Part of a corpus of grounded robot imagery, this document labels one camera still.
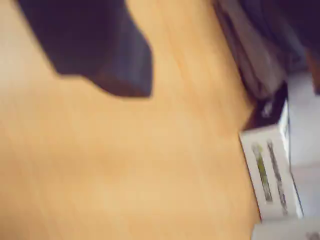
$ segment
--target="wooden floor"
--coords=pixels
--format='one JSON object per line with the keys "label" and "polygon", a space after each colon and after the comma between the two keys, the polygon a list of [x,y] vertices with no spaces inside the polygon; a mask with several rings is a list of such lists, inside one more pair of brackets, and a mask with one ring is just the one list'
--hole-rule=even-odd
{"label": "wooden floor", "polygon": [[129,0],[151,99],[58,76],[0,0],[1,240],[249,240],[252,105],[207,0]]}

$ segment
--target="white box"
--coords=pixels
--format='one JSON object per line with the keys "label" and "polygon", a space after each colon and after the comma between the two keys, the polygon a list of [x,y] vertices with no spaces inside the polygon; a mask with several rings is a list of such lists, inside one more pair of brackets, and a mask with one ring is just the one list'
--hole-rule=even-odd
{"label": "white box", "polygon": [[258,104],[240,140],[262,220],[301,217],[289,163],[287,86]]}
{"label": "white box", "polygon": [[291,169],[304,216],[320,216],[320,167]]}
{"label": "white box", "polygon": [[310,73],[289,79],[288,100],[291,165],[320,166],[320,96],[315,95]]}
{"label": "white box", "polygon": [[255,225],[252,240],[320,240],[320,218],[270,221]]}
{"label": "white box", "polygon": [[288,81],[290,162],[305,216],[320,216],[320,96],[310,73]]}

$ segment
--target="product box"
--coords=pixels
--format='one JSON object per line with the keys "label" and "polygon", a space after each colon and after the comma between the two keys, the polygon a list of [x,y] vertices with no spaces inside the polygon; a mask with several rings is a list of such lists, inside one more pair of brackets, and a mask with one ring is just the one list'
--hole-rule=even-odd
{"label": "product box", "polygon": [[305,217],[257,224],[251,240],[320,240],[320,218]]}
{"label": "product box", "polygon": [[288,80],[291,173],[305,216],[320,215],[320,95],[310,73]]}
{"label": "product box", "polygon": [[301,217],[289,162],[288,91],[260,102],[240,140],[262,220]]}

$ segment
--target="black object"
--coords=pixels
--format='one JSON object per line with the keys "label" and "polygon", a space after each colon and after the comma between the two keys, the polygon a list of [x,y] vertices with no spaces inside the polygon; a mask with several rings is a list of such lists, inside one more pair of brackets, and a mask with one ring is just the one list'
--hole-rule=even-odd
{"label": "black object", "polygon": [[152,53],[124,0],[17,0],[55,70],[111,94],[148,97]]}
{"label": "black object", "polygon": [[320,1],[270,0],[288,20],[302,44],[320,58]]}

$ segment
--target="cardboard box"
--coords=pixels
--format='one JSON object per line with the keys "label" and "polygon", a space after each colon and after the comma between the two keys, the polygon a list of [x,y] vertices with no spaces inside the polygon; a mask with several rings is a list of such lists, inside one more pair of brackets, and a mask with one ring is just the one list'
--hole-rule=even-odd
{"label": "cardboard box", "polygon": [[258,104],[240,140],[262,220],[301,217],[290,172],[287,86]]}

